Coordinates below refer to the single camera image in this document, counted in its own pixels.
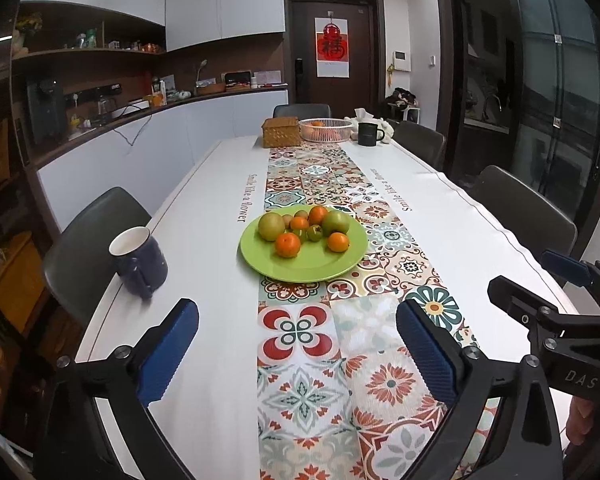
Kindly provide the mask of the person's hand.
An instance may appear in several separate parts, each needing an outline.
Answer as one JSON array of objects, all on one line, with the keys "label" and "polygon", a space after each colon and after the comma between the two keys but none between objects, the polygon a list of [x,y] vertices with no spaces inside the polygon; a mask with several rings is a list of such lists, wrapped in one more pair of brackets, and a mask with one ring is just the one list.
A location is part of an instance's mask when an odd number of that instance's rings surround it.
[{"label": "person's hand", "polygon": [[566,422],[566,436],[573,445],[581,445],[594,425],[596,404],[577,398],[571,399],[569,416]]}]

